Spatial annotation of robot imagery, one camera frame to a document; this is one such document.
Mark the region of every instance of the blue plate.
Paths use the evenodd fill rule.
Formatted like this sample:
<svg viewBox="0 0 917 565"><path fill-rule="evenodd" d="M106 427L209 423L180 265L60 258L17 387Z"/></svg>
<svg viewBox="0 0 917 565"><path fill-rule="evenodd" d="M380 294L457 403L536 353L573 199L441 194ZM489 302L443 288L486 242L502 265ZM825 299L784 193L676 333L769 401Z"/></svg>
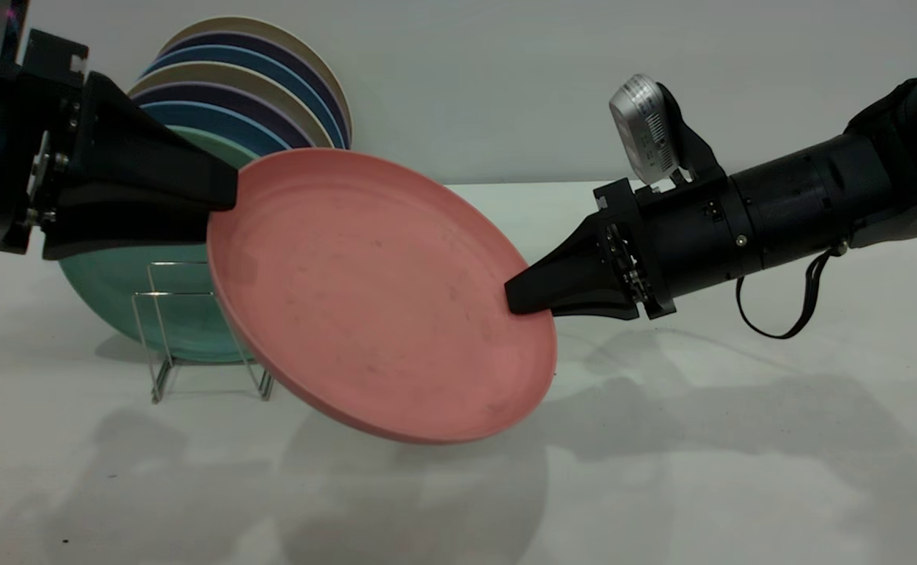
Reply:
<svg viewBox="0 0 917 565"><path fill-rule="evenodd" d="M190 46L175 49L159 57L147 68L145 74L150 74L150 72L157 71L162 67L168 67L170 64L196 61L234 64L275 80L280 86L290 90L294 96L301 99L305 106L314 112L315 117L322 123L322 128L333 139L333 146L347 149L347 128L345 125L340 124L343 119L342 115L337 119L337 112L330 110L329 104L322 99L322 96L319 96L317 90L307 80L293 71L292 68L275 60L275 58L257 53L257 51L239 46Z"/></svg>
<svg viewBox="0 0 917 565"><path fill-rule="evenodd" d="M152 118L167 126L202 129L232 140L257 155L290 149L290 144L259 122L213 104L196 101L156 101L141 107Z"/></svg>
<svg viewBox="0 0 917 565"><path fill-rule="evenodd" d="M155 86L144 90L134 99L137 104L153 104L160 101L196 101L211 104L236 112L243 117L257 122L290 147L310 147L307 137L277 108L244 90L232 89L230 86L214 85L211 82L173 82L170 85Z"/></svg>

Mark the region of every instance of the screw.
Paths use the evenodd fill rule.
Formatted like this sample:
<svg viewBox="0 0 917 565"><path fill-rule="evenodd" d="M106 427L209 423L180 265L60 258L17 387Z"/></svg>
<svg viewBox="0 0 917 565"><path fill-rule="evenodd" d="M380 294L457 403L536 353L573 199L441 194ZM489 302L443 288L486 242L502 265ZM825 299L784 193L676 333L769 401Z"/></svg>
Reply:
<svg viewBox="0 0 917 565"><path fill-rule="evenodd" d="M64 171L67 168L67 155L59 153L53 156L53 168L57 171Z"/></svg>

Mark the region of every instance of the white table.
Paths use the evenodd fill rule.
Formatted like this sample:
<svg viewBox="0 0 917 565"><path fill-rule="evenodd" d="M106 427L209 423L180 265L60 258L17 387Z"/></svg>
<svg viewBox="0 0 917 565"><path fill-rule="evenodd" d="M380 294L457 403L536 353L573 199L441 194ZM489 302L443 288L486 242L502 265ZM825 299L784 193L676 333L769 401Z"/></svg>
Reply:
<svg viewBox="0 0 917 565"><path fill-rule="evenodd" d="M535 261L594 186L456 190ZM140 347L39 243L0 253L0 565L917 564L917 240L832 260L791 342L732 285L559 319L543 406L462 447L258 401L231 367L153 406ZM749 315L791 325L805 266L749 279Z"/></svg>

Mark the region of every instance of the navy blue plate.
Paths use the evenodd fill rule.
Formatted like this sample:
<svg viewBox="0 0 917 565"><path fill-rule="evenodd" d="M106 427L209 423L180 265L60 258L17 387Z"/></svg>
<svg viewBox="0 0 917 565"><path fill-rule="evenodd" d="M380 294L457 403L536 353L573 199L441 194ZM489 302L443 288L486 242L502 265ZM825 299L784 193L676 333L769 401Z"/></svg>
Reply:
<svg viewBox="0 0 917 565"><path fill-rule="evenodd" d="M237 64L279 82L314 112L337 147L350 147L350 132L343 108L337 103L332 90L314 69L285 48L242 33L196 35L168 47L145 74L168 64L193 60Z"/></svg>
<svg viewBox="0 0 917 565"><path fill-rule="evenodd" d="M211 104L252 119L276 133L276 136L290 147L311 147L311 142L304 133L283 112L253 94L232 89L230 86L214 85L211 82L173 82L170 85L144 90L134 97L134 101L137 104L152 104L158 101L197 101L201 104Z"/></svg>

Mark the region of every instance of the cable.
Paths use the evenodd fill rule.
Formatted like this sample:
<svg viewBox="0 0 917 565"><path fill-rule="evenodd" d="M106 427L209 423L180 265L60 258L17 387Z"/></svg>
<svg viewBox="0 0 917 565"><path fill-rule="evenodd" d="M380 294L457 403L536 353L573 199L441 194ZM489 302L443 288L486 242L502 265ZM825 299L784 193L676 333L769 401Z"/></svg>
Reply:
<svg viewBox="0 0 917 565"><path fill-rule="evenodd" d="M790 337L794 337L800 330L806 328L806 324L810 321L810 318L813 318L813 311L817 310L817 297L819 297L821 292L821 273L824 272L824 266L828 264L830 258L841 257L848 249L848 241L842 241L839 246L824 251L816 260L810 262L810 266L806 268L806 287L803 289L803 310L800 312L799 319L796 321L795 325L792 326L787 333L782 335L763 332L757 328L755 324L751 324L748 315L744 314L744 305L741 303L741 289L744 288L744 277L741 276L741 278L737 280L737 310L741 311L741 318L744 319L744 324L748 324L748 328L755 330L755 332L762 334L764 337L771 337L771 339L774 340L787 340Z"/></svg>

